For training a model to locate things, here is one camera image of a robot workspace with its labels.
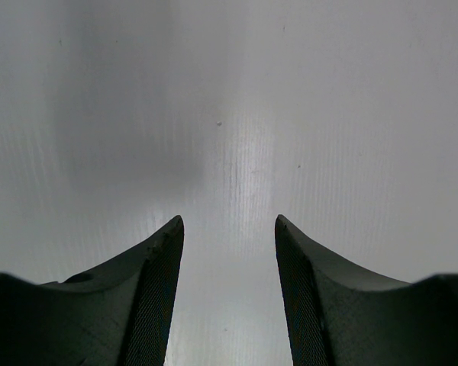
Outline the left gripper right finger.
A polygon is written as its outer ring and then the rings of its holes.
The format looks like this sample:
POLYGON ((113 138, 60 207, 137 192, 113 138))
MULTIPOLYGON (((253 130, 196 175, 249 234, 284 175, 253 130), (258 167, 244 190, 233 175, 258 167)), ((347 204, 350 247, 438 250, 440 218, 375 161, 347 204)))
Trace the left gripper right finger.
POLYGON ((458 365, 458 274, 407 283, 361 267, 275 222, 296 365, 458 365))

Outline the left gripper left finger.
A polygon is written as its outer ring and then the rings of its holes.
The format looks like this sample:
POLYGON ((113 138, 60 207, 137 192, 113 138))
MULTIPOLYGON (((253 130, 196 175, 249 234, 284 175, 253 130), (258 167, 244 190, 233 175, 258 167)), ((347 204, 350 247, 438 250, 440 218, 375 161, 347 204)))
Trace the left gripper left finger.
POLYGON ((0 365, 162 365, 183 243, 174 217, 63 282, 0 273, 0 365))

